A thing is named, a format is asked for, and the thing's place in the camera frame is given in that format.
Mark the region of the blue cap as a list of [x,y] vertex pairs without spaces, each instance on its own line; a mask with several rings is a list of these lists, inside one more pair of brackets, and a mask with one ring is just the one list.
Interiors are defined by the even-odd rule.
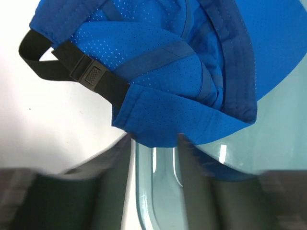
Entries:
[[307,51],[299,0],[42,0],[19,55],[112,104],[147,147],[207,144],[256,122]]

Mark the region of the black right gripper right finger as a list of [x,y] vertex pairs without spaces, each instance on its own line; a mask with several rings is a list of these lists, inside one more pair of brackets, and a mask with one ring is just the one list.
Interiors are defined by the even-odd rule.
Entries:
[[177,149],[188,229],[306,229],[305,170],[243,173],[207,155],[182,134]]

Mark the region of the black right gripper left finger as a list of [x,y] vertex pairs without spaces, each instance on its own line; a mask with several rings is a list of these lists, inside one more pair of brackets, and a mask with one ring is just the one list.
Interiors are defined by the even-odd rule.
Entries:
[[3,230],[119,230],[129,175],[131,139],[60,174],[1,168]]

